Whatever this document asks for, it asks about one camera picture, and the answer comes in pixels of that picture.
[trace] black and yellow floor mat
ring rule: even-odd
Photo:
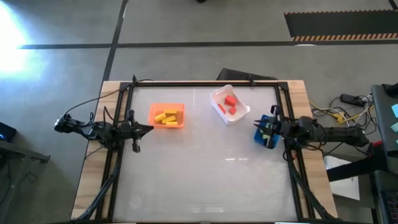
[[[398,39],[394,10],[286,12],[294,41]]]

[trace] white container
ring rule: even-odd
[[[224,104],[225,97],[227,95],[236,98],[236,104],[235,104],[236,113],[234,115],[229,113],[229,109],[231,108],[231,106]],[[226,85],[220,88],[219,90],[216,90],[214,93],[211,94],[210,98],[211,98],[211,104],[217,110],[218,114],[221,116],[224,122],[228,125],[238,122],[240,119],[244,117],[244,115],[246,115],[250,111],[250,107],[246,106],[242,102],[242,100],[237,96],[237,94],[235,94],[234,88],[231,85]],[[225,114],[221,111],[220,107],[218,106],[218,103],[221,104],[225,109],[226,111]]]

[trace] white tabletop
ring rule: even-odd
[[[218,87],[134,88],[131,108],[146,124],[152,103],[184,103],[182,129],[154,129],[126,141],[114,221],[297,221],[284,144],[254,142],[255,119],[276,105],[273,87],[235,87],[250,112],[227,126],[211,105]]]

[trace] wooden table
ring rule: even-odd
[[[275,82],[275,81],[257,81],[257,82]],[[300,116],[312,117],[310,105],[308,102],[307,92],[305,90],[304,81],[279,80],[278,82],[287,82],[289,84],[290,98],[292,101],[295,117],[296,118]],[[107,95],[112,91],[116,91],[119,88],[120,88],[120,82],[104,82],[101,90],[101,96]],[[110,114],[114,114],[117,98],[118,94],[113,94],[99,100],[95,121],[103,120],[102,114],[104,106],[107,107]],[[123,103],[123,107],[121,110],[121,118],[124,117],[124,105],[125,102]],[[88,145],[86,153],[88,154],[99,147],[100,145],[98,142],[91,141]],[[101,187],[101,180],[103,176],[106,152],[107,152],[106,149],[101,149],[98,152],[92,154],[90,157],[88,157],[85,160],[81,172],[80,183],[78,186],[71,218],[79,217],[97,195]],[[331,193],[331,188],[328,176],[326,174],[326,169],[323,163],[323,157],[321,152],[304,149],[303,158],[304,158],[305,169],[307,172],[308,182],[311,191],[314,193],[319,202],[326,208],[326,210],[334,217],[337,217],[337,211],[335,203],[333,201],[333,196]],[[308,217],[308,210],[305,205],[306,204],[305,197],[303,196],[302,191],[301,190],[299,191],[300,191],[299,192],[300,200],[303,208],[304,217]],[[106,211],[108,211],[109,195],[110,195],[110,190],[107,192],[107,195],[105,197],[105,203],[103,207],[103,218],[106,217],[107,214]]]

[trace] concrete floor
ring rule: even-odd
[[[7,223],[67,221],[80,178],[87,141],[53,130],[57,117],[98,96],[109,49],[13,50],[17,44],[108,44],[121,0],[0,1],[0,121],[15,127],[15,142],[50,154],[32,164],[39,180],[26,182]],[[390,9],[387,0],[130,0],[120,43],[290,40],[283,12]],[[110,80],[214,80],[223,67],[305,80],[319,106],[341,93],[367,95],[373,84],[395,83],[396,45],[117,49]],[[72,112],[86,120],[95,103]],[[324,125],[333,124],[321,119]],[[378,133],[370,135],[377,141]],[[325,150],[334,145],[328,144]],[[361,157],[352,147],[339,156]],[[336,197],[339,216],[371,222],[370,190],[361,177],[361,201]]]

